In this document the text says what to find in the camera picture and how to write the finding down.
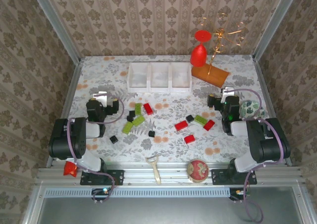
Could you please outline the leaf patterned bowl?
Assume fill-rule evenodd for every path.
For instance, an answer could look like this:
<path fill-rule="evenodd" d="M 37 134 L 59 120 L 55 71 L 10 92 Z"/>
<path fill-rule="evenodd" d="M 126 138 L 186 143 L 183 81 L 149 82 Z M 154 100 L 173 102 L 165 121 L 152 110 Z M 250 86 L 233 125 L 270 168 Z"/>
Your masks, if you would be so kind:
<path fill-rule="evenodd" d="M 256 101 L 246 100 L 243 101 L 240 104 L 240 117 L 242 120 L 246 119 L 255 119 L 255 118 L 265 118 L 265 110 L 263 107 L 261 107 L 260 110 L 258 110 L 260 107 L 260 103 Z"/>

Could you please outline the red plastic goblet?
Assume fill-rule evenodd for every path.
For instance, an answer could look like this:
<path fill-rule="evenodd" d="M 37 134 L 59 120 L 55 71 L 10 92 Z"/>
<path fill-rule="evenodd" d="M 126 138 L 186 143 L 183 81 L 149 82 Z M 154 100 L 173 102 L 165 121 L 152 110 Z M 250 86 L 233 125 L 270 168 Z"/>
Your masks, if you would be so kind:
<path fill-rule="evenodd" d="M 193 49 L 191 53 L 190 63 L 194 67 L 202 67 L 206 63 L 208 54 L 204 43 L 211 39 L 211 33 L 206 30 L 198 30 L 195 33 L 195 39 L 199 42 L 199 44 Z"/>

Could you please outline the floral patterned table cover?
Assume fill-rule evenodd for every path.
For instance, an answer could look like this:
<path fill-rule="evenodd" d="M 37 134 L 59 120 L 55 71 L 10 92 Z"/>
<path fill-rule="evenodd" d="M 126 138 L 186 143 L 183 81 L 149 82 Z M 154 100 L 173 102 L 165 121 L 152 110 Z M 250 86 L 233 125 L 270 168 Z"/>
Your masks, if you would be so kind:
<path fill-rule="evenodd" d="M 245 136 L 229 136 L 222 130 L 221 115 L 207 105 L 207 97 L 220 96 L 220 90 L 197 78 L 192 79 L 191 93 L 129 93 L 127 90 L 128 68 L 131 62 L 180 61 L 188 62 L 189 56 L 87 56 L 82 66 L 76 92 L 72 101 L 70 117 L 85 117 L 86 103 L 94 93 L 106 91 L 120 98 L 124 106 L 119 112 L 106 118 L 105 135 L 88 139 L 87 148 L 106 162 L 144 162 L 145 158 L 156 156 L 159 162 L 188 162 L 200 159 L 206 162 L 228 162 L 245 154 L 249 148 Z M 142 103 L 145 121 L 133 126 L 129 134 L 122 133 L 129 111 L 135 104 Z M 153 114 L 147 115 L 143 104 L 149 103 Z M 215 125 L 206 131 L 193 121 L 188 127 L 176 131 L 174 125 L 187 121 L 186 116 L 200 115 Z M 149 137 L 152 130 L 155 137 Z M 194 135 L 196 141 L 184 142 L 184 137 Z M 112 144 L 110 137 L 118 142 Z"/>

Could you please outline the red foil bag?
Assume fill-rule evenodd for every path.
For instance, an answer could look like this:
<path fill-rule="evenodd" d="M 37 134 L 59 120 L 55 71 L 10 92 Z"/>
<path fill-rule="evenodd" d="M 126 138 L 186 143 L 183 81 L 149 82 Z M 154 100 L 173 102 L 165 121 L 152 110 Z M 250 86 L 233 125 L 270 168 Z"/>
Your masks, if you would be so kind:
<path fill-rule="evenodd" d="M 77 166 L 76 164 L 66 161 L 64 165 L 63 175 L 71 175 L 73 177 L 77 176 Z"/>

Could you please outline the round red floral tin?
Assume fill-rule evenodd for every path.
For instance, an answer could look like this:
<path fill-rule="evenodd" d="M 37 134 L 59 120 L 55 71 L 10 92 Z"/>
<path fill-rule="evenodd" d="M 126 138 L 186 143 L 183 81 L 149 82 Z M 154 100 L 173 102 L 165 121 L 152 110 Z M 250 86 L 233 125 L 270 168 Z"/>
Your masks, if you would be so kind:
<path fill-rule="evenodd" d="M 205 181 L 209 176 L 209 167 L 202 160 L 192 160 L 187 165 L 188 178 L 194 183 Z"/>

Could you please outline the cream bottle opener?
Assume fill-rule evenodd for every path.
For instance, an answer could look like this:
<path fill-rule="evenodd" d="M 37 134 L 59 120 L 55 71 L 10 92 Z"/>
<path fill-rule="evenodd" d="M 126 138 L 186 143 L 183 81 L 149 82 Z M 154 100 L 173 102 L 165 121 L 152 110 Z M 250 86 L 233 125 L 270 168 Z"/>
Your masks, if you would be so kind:
<path fill-rule="evenodd" d="M 159 160 L 159 156 L 156 155 L 156 156 L 148 157 L 148 158 L 145 158 L 145 160 L 153 168 L 154 177 L 155 177 L 157 185 L 161 185 L 161 178 L 160 178 L 160 174 L 159 174 L 159 171 L 158 171 L 158 168 L 157 168 L 157 162 Z"/>

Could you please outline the black connector board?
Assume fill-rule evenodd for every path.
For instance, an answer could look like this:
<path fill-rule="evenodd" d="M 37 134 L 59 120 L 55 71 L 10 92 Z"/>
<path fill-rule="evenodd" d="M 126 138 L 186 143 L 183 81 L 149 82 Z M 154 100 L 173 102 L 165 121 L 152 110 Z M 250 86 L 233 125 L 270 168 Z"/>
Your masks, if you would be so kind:
<path fill-rule="evenodd" d="M 97 188 L 92 190 L 92 200 L 95 203 L 103 203 L 112 193 L 112 189 L 109 188 Z"/>
<path fill-rule="evenodd" d="M 243 201 L 243 188 L 230 188 L 230 197 L 229 199 L 233 202 L 242 202 Z"/>

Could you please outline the grey metal panel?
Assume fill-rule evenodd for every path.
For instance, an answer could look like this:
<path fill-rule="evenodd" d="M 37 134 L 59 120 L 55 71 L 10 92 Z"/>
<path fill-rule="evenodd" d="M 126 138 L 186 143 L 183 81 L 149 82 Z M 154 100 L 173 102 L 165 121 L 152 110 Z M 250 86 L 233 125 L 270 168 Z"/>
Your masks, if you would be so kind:
<path fill-rule="evenodd" d="M 228 198 L 88 198 L 44 201 L 37 224 L 253 224 Z"/>

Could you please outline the aluminium side rail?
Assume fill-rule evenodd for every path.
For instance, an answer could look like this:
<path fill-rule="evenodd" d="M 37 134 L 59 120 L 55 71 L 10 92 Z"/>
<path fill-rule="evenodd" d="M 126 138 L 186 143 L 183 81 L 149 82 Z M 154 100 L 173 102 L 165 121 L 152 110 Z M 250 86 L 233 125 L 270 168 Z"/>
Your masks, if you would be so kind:
<path fill-rule="evenodd" d="M 72 157 L 69 145 L 67 144 L 67 131 L 64 131 L 64 126 L 67 126 L 68 116 L 70 114 L 81 70 L 82 66 L 80 64 L 75 67 L 61 116 L 54 121 L 53 130 L 48 143 L 49 159 L 46 166 L 47 168 L 52 166 L 53 159 L 55 158 L 65 160 L 67 159 L 67 155 Z"/>
<path fill-rule="evenodd" d="M 290 157 L 290 145 L 284 131 L 275 117 L 272 102 L 268 94 L 259 63 L 255 62 L 255 70 L 259 79 L 263 93 L 264 103 L 267 106 L 268 118 L 258 117 L 256 121 L 251 121 L 247 127 L 249 132 L 250 151 L 253 159 L 257 163 L 283 162 Z"/>

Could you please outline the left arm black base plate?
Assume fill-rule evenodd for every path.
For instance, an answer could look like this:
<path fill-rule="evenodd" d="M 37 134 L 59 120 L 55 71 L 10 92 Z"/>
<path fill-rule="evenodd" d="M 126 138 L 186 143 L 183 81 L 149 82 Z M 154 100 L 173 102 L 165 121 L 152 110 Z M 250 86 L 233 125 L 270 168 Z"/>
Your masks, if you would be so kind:
<path fill-rule="evenodd" d="M 124 170 L 121 169 L 109 169 L 107 173 L 112 176 L 114 179 L 114 185 L 123 185 L 124 181 Z M 90 186 L 97 186 L 97 185 L 112 185 L 112 180 L 110 177 L 100 174 L 93 174 L 90 172 L 82 172 L 80 185 L 90 185 Z"/>

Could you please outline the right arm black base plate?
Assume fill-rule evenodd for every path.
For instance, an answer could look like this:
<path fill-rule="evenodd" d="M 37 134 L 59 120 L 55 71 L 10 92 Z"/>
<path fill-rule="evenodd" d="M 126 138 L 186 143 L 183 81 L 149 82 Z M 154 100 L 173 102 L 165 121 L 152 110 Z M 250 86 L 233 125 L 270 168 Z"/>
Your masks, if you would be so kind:
<path fill-rule="evenodd" d="M 228 169 L 211 170 L 213 185 L 243 185 L 247 174 L 247 172 L 234 172 L 233 174 L 230 174 Z"/>

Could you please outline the aluminium front rail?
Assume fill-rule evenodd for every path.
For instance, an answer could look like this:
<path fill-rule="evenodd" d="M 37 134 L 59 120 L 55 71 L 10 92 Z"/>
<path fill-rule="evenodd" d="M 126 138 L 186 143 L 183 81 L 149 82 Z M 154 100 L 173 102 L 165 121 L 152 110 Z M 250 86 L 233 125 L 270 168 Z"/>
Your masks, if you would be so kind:
<path fill-rule="evenodd" d="M 64 162 L 53 162 L 50 168 L 38 171 L 36 184 L 52 187 L 79 187 L 80 175 L 76 178 L 63 175 Z M 212 186 L 212 178 L 194 183 L 188 178 L 187 163 L 158 162 L 157 168 L 161 185 L 157 185 L 152 165 L 147 162 L 118 163 L 108 165 L 109 169 L 124 170 L 123 187 L 200 187 Z M 285 164 L 272 165 L 256 170 L 257 187 L 292 187 L 304 185 L 300 168 Z"/>

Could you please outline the aluminium frame post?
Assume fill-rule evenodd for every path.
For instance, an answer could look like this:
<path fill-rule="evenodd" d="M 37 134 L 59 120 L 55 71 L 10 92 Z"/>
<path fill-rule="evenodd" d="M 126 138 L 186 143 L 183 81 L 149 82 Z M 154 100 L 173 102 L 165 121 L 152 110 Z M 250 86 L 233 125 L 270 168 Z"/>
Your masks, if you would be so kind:
<path fill-rule="evenodd" d="M 270 41 L 273 39 L 275 32 L 277 31 L 280 23 L 282 22 L 285 14 L 287 13 L 289 7 L 293 0 L 279 0 L 279 3 L 261 36 L 258 45 L 256 46 L 253 53 L 253 60 L 259 61 L 266 48 L 268 47 Z"/>
<path fill-rule="evenodd" d="M 78 66 L 81 60 L 79 52 L 77 51 L 69 33 L 66 31 L 62 20 L 58 16 L 58 13 L 54 9 L 53 5 L 51 4 L 50 0 L 37 0 L 40 7 L 42 8 L 44 14 L 46 15 L 47 19 L 49 20 L 50 24 L 52 25 L 53 29 L 57 33 L 60 41 L 64 45 L 68 55 L 72 59 L 75 66 Z"/>

